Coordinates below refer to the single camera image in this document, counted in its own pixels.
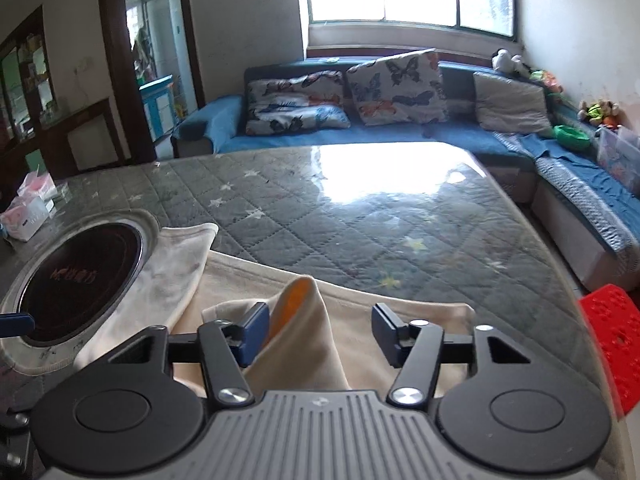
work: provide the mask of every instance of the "green plastic bowl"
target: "green plastic bowl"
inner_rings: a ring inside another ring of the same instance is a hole
[[[586,133],[562,124],[554,128],[556,140],[562,147],[572,152],[583,152],[591,145],[591,137]]]

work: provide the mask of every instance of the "red plastic stool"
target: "red plastic stool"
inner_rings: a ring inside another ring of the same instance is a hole
[[[580,305],[609,364],[626,415],[640,401],[640,312],[615,285],[592,292]]]

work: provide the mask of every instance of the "orange fabric lining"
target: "orange fabric lining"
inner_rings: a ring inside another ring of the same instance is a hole
[[[296,285],[288,291],[288,296],[286,297],[286,302],[280,311],[280,316],[278,316],[278,319],[272,320],[267,342],[271,341],[271,339],[273,339],[278,332],[284,328],[291,318],[295,316],[309,292],[309,286],[309,280],[299,280],[299,282],[297,282]]]

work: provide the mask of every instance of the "doorway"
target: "doorway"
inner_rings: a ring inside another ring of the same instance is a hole
[[[142,159],[171,158],[171,134],[204,106],[189,0],[99,0],[114,96]]]

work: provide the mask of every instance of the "wooden door frame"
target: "wooden door frame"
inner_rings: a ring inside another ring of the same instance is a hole
[[[132,162],[135,164],[152,162],[156,160],[156,150],[146,124],[145,109],[133,70],[133,54],[126,21],[126,0],[98,0],[98,4],[111,85]],[[201,108],[205,104],[204,91],[191,21],[191,1],[180,0],[180,4],[193,89],[198,108]]]

